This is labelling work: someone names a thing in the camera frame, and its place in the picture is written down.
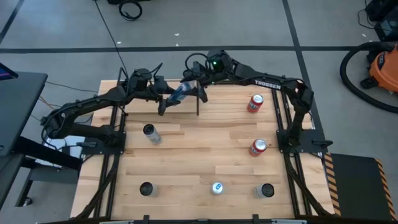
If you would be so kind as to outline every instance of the red soda can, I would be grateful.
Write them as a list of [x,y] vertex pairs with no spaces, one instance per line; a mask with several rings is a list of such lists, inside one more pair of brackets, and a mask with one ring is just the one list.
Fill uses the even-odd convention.
[[254,140],[253,144],[250,145],[249,153],[251,156],[260,156],[267,149],[267,143],[263,139]]
[[249,113],[257,113],[260,110],[262,103],[264,102],[263,97],[260,94],[256,94],[251,97],[248,104]]

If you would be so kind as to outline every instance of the gray floor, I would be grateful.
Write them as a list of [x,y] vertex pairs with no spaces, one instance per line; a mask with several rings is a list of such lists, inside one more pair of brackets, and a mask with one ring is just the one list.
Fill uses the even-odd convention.
[[[0,1],[0,30],[16,4],[17,0]],[[142,2],[144,13],[136,22],[123,20],[117,7],[105,0],[99,0],[98,4],[118,47],[293,46],[280,0],[151,0]],[[357,23],[356,15],[364,7],[363,0],[289,0],[289,6],[301,46],[347,46],[378,40],[373,30]],[[113,43],[90,0],[25,0],[0,43],[0,50],[102,47],[113,47]],[[185,57],[190,53],[175,49],[123,52],[121,56],[130,72],[135,68],[154,68],[163,62],[159,75],[179,78]],[[301,77],[294,51],[235,50],[230,54],[258,70]],[[329,151],[381,159],[392,199],[397,203],[398,116],[367,105],[343,86],[339,67],[345,54],[303,52],[325,136],[334,141]],[[47,73],[51,82],[90,90],[97,90],[101,80],[115,79],[121,66],[117,53],[0,54],[0,62],[18,71]],[[355,56],[348,68],[353,82],[365,77],[364,55]],[[369,94],[398,105],[397,97],[385,90],[375,89]],[[46,85],[42,96],[62,105],[91,94]],[[38,102],[32,114],[41,118],[49,112],[48,107]],[[23,135],[40,141],[40,130],[39,122],[30,119]],[[26,175],[27,171],[21,169],[0,211],[0,222],[67,219],[74,185],[34,183],[29,196],[35,203],[14,207]]]

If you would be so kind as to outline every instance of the orange vacuum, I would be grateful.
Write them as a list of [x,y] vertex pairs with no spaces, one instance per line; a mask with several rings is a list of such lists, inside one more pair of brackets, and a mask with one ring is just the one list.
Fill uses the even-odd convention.
[[344,85],[356,96],[364,101],[392,113],[398,113],[398,108],[376,100],[354,86],[347,77],[347,64],[352,56],[362,50],[368,50],[367,56],[371,66],[370,77],[361,81],[365,89],[379,86],[390,91],[398,92],[398,49],[396,45],[386,42],[369,42],[361,44],[348,52],[340,65],[340,77]]

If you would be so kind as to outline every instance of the black desk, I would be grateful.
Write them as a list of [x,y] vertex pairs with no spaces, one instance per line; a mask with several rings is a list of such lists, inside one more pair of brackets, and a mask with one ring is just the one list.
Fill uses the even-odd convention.
[[43,159],[72,170],[80,170],[81,166],[81,160],[78,158],[21,137],[21,132],[39,99],[48,76],[43,73],[18,72],[18,74],[17,79],[0,81],[0,209],[20,166],[31,170],[17,206],[22,206],[32,185],[32,174],[35,170],[36,173],[46,172],[42,176],[49,176],[48,173],[51,175],[59,171],[54,167],[38,165],[34,159],[25,156]]

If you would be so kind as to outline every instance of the silver can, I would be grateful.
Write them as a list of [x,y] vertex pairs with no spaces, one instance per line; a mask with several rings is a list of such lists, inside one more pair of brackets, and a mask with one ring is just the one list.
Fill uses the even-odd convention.
[[162,137],[156,131],[156,128],[153,124],[147,124],[144,126],[143,132],[145,136],[151,141],[152,144],[160,144],[162,143]]
[[274,196],[274,186],[272,184],[261,184],[254,188],[254,196],[266,198]]
[[144,182],[143,184],[141,184],[141,186],[139,187],[139,191],[143,196],[148,196],[148,197],[159,196],[159,189],[157,188],[156,185],[150,182]]
[[214,182],[211,185],[211,193],[213,195],[220,195],[223,193],[223,184],[220,182]]

